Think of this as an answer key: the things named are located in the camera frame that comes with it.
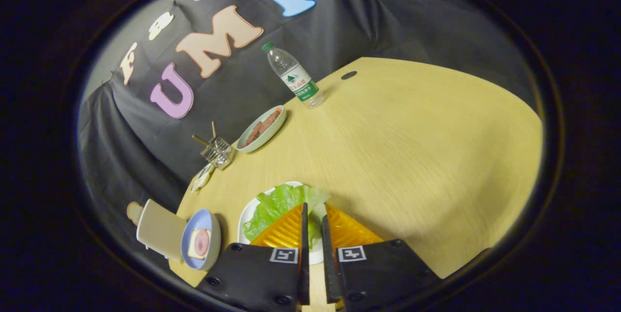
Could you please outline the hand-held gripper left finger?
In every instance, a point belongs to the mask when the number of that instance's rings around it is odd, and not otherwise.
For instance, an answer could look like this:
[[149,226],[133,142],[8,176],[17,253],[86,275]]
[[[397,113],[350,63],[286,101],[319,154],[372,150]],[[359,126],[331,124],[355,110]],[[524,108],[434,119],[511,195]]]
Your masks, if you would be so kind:
[[229,312],[299,312],[309,305],[308,204],[287,215],[299,243],[293,247],[232,243],[197,286]]

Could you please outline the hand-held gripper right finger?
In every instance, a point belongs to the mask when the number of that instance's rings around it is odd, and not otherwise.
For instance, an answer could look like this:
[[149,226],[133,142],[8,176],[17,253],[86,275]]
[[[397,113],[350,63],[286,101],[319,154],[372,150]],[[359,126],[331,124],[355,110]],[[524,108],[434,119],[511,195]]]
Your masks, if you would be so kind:
[[404,240],[383,240],[334,206],[325,210],[326,294],[337,310],[402,310],[441,284]]

